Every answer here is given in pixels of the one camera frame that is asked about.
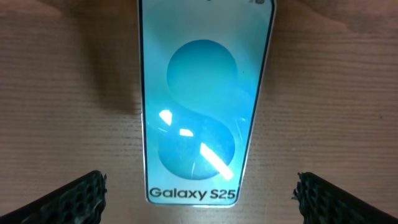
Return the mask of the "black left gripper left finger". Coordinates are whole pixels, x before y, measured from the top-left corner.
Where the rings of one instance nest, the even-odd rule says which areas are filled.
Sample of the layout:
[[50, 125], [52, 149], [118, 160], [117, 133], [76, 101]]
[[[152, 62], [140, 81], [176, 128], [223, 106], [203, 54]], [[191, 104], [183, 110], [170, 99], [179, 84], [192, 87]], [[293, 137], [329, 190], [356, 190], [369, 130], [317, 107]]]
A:
[[99, 224], [106, 206], [107, 176], [91, 171], [1, 216], [4, 224]]

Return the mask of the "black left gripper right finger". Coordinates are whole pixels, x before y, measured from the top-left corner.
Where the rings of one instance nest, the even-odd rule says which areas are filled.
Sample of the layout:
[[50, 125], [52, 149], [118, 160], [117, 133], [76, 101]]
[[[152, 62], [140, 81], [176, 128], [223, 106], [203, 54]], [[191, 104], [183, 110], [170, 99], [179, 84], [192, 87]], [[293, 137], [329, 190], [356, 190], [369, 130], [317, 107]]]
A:
[[397, 224], [396, 217], [311, 172], [298, 177], [292, 198], [304, 224]]

